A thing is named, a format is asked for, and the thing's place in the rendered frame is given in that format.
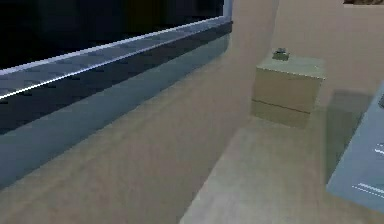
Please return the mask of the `beige bedside cabinet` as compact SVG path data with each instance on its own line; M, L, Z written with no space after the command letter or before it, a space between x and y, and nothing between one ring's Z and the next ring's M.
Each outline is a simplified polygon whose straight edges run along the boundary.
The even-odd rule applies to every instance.
M325 80L323 59L269 54L256 67L251 114L291 127L304 128Z

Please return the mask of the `dark window with grey frame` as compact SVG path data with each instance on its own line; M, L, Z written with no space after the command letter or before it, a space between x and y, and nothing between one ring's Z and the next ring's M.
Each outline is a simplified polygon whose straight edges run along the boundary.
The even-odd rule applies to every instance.
M0 0L0 135L229 34L233 0Z

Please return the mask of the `dark framed wall picture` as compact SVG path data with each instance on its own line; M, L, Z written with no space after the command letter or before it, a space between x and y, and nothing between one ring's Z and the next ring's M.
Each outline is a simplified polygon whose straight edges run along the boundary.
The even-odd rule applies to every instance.
M384 0L344 0L343 4L351 5L383 5Z

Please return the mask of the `small dark green object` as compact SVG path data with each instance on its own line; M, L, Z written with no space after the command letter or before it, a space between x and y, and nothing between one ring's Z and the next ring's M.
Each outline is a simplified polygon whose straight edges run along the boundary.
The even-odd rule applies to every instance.
M286 48L277 48L272 55L274 60L287 61L289 59L290 53Z

